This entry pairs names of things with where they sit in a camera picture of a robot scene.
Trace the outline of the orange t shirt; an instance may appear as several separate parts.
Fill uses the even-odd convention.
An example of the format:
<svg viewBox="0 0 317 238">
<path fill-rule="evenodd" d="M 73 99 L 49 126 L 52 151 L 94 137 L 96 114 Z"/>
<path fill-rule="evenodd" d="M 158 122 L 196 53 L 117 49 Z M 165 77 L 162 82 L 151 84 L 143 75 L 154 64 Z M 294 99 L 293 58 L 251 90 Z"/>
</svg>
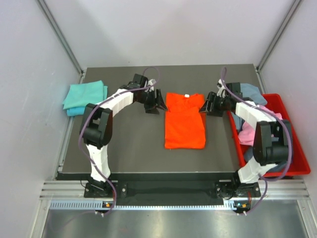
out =
<svg viewBox="0 0 317 238">
<path fill-rule="evenodd" d="M 203 94 L 166 94 L 165 149 L 204 149 L 206 145 L 206 115 Z"/>
</svg>

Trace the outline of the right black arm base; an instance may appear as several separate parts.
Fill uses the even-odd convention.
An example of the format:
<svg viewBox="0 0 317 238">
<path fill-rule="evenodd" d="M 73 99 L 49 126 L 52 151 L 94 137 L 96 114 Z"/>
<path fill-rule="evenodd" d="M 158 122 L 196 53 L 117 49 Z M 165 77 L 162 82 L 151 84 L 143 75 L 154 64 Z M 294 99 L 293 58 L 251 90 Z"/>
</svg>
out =
<svg viewBox="0 0 317 238">
<path fill-rule="evenodd" d="M 233 197 L 260 197 L 261 192 L 258 182 L 243 183 L 240 181 L 238 173 L 235 172 L 229 180 L 219 180 L 215 182 L 217 196 L 226 200 Z"/>
</svg>

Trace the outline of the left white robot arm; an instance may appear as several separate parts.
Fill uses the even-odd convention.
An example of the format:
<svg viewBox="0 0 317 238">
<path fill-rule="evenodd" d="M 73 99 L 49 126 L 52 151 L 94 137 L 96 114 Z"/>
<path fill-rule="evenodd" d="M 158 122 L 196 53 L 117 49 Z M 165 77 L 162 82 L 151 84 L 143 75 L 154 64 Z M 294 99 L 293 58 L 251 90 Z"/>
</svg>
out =
<svg viewBox="0 0 317 238">
<path fill-rule="evenodd" d="M 135 74 L 133 80 L 122 85 L 114 94 L 102 102 L 89 103 L 85 107 L 80 128 L 91 163 L 91 178 L 97 181 L 95 191 L 100 196 L 112 192 L 112 184 L 107 181 L 111 171 L 108 165 L 107 147 L 112 138 L 113 119 L 123 109 L 137 102 L 144 105 L 148 114 L 159 114 L 159 109 L 167 111 L 161 91 L 155 88 L 155 79 Z"/>
</svg>

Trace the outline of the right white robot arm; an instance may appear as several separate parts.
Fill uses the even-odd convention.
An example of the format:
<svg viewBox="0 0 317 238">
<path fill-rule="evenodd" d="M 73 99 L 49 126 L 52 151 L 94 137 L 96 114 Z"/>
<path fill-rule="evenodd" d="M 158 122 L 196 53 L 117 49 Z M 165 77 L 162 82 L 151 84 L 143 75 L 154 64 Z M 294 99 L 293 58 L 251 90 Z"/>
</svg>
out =
<svg viewBox="0 0 317 238">
<path fill-rule="evenodd" d="M 284 165 L 279 176 L 284 177 L 293 159 L 293 138 L 291 124 L 279 119 L 249 98 L 244 98 L 240 83 L 217 83 L 218 92 L 209 92 L 200 113 L 220 117 L 225 111 L 232 111 L 243 119 L 255 132 L 253 156 L 245 166 L 236 171 L 236 179 L 231 184 L 232 192 L 243 196 L 249 191 L 249 184 L 256 183 L 269 170 Z"/>
</svg>

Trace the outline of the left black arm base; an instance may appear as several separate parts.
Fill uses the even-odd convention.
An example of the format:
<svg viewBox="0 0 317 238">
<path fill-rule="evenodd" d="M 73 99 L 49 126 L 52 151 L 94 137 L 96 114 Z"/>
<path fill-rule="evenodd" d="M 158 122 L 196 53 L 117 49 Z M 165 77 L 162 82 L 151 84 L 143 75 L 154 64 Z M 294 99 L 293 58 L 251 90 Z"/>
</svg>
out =
<svg viewBox="0 0 317 238">
<path fill-rule="evenodd" d="M 125 196 L 127 193 L 127 183 L 114 182 L 111 187 L 108 182 L 88 181 L 85 184 L 84 198 L 113 198 Z"/>
</svg>

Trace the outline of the pink t shirt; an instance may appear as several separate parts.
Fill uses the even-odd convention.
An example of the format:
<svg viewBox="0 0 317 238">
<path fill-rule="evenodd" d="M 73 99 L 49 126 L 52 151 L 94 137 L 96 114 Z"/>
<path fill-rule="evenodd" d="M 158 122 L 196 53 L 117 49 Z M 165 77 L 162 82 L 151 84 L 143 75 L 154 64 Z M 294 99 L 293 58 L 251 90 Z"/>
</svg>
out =
<svg viewBox="0 0 317 238">
<path fill-rule="evenodd" d="M 237 104 L 236 115 L 245 121 L 242 125 L 242 130 L 238 134 L 240 144 L 248 146 L 253 146 L 254 144 L 258 122 L 276 122 L 276 118 L 282 119 L 281 113 L 275 113 L 265 106 L 253 105 L 250 107 L 244 103 Z"/>
</svg>

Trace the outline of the folded teal t shirt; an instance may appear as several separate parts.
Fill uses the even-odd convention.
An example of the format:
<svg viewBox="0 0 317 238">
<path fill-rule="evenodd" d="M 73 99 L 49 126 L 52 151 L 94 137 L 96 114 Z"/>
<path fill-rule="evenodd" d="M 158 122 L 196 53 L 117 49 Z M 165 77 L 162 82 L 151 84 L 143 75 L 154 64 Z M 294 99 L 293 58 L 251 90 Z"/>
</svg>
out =
<svg viewBox="0 0 317 238">
<path fill-rule="evenodd" d="M 107 98 L 107 86 L 100 81 L 71 84 L 66 98 L 63 101 L 63 109 L 85 107 L 87 104 L 96 104 Z"/>
</svg>

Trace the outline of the red plastic bin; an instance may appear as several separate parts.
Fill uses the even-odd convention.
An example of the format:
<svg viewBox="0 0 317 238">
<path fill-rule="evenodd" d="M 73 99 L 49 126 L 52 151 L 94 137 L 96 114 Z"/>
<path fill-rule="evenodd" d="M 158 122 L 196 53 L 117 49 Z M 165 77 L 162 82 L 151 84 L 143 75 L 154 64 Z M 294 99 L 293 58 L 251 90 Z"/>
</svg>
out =
<svg viewBox="0 0 317 238">
<path fill-rule="evenodd" d="M 294 114 L 292 107 L 286 103 L 286 98 L 281 97 L 279 94 L 270 93 L 263 94 L 263 97 L 267 100 L 266 107 L 275 112 L 280 113 L 283 119 L 287 119 L 292 124 L 292 134 L 293 134 L 293 160 L 290 165 L 288 172 L 286 173 L 287 177 L 295 176 L 305 176 L 310 174 L 311 168 L 307 160 L 306 154 L 302 148 L 302 141 L 299 139 L 299 120 L 305 119 L 304 116 Z M 246 165 L 244 159 L 244 154 L 249 149 L 249 146 L 241 145 L 238 140 L 238 132 L 236 130 L 236 125 L 231 115 L 231 112 L 226 112 L 226 115 L 229 118 L 232 139 L 235 144 L 235 152 L 238 156 L 239 167 Z"/>
</svg>

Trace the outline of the aluminium frame rail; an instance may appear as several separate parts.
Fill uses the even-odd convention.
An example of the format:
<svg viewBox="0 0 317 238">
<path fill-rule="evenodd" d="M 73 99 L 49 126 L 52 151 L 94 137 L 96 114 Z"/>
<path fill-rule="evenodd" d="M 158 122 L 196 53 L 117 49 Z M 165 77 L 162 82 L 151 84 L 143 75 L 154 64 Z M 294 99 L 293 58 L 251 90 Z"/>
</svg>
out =
<svg viewBox="0 0 317 238">
<path fill-rule="evenodd" d="M 84 187 L 79 181 L 46 181 L 41 198 L 79 199 L 84 197 Z M 268 200 L 301 200 L 310 195 L 302 179 L 282 179 L 269 182 L 265 199 Z"/>
</svg>

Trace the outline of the right corner aluminium post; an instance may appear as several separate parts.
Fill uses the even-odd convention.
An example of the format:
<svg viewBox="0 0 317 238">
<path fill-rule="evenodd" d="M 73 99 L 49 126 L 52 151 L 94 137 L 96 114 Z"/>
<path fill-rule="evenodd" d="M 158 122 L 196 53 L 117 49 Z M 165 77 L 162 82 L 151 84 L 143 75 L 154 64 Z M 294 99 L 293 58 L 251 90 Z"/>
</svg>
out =
<svg viewBox="0 0 317 238">
<path fill-rule="evenodd" d="M 281 40 L 283 34 L 285 33 L 287 27 L 289 26 L 290 22 L 292 21 L 293 17 L 295 16 L 296 12 L 298 11 L 302 3 L 303 3 L 302 0 L 292 1 L 285 16 L 282 18 L 282 21 L 279 24 L 276 33 L 274 34 L 267 49 L 265 50 L 259 64 L 256 66 L 257 73 L 260 73 L 263 70 L 266 62 L 268 61 L 269 57 L 273 53 L 275 47 L 278 45 L 279 41 Z"/>
</svg>

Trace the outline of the corner aluminium post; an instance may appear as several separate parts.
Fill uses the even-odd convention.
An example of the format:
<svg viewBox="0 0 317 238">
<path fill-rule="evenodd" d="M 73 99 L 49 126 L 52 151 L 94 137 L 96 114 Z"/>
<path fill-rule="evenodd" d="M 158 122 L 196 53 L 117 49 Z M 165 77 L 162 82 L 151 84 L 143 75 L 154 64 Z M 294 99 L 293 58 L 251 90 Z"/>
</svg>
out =
<svg viewBox="0 0 317 238">
<path fill-rule="evenodd" d="M 285 33 L 287 27 L 289 26 L 290 22 L 292 21 L 293 17 L 295 16 L 296 12 L 298 11 L 302 3 L 303 3 L 302 0 L 292 1 L 285 16 L 282 18 L 282 21 L 279 24 L 276 33 L 274 34 L 267 49 L 265 50 L 259 64 L 256 66 L 257 73 L 260 73 L 263 70 L 266 62 L 268 61 L 269 57 L 273 53 L 275 47 L 278 45 L 279 41 L 281 40 L 283 34 Z"/>
<path fill-rule="evenodd" d="M 72 65 L 76 69 L 76 71 L 82 75 L 84 73 L 84 70 L 80 66 L 80 63 L 78 62 L 73 50 L 71 49 L 65 35 L 63 34 L 61 28 L 59 27 L 53 13 L 51 12 L 48 4 L 45 0 L 35 0 L 37 5 L 39 6 L 40 10 L 42 11 L 43 15 L 47 19 L 49 25 L 51 26 L 53 32 L 58 38 L 58 41 L 60 42 L 62 48 L 64 49 L 65 53 L 67 54 L 68 58 L 70 59 Z"/>
</svg>

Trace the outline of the left corner aluminium post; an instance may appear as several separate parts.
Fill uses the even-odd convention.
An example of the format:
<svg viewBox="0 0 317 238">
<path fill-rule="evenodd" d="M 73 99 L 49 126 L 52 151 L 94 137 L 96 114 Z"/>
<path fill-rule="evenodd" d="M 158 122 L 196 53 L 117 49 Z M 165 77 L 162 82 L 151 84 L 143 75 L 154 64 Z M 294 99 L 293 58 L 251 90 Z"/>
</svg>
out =
<svg viewBox="0 0 317 238">
<path fill-rule="evenodd" d="M 58 38 L 58 41 L 60 42 L 62 48 L 64 49 L 65 53 L 67 54 L 68 58 L 70 59 L 72 65 L 76 69 L 76 71 L 82 75 L 84 73 L 84 70 L 80 66 L 80 63 L 78 62 L 73 50 L 71 49 L 65 35 L 63 34 L 61 28 L 59 27 L 53 13 L 51 12 L 48 4 L 45 0 L 35 0 L 37 5 L 39 6 L 40 10 L 42 11 L 43 15 L 47 19 L 49 25 L 51 26 L 53 32 Z"/>
</svg>

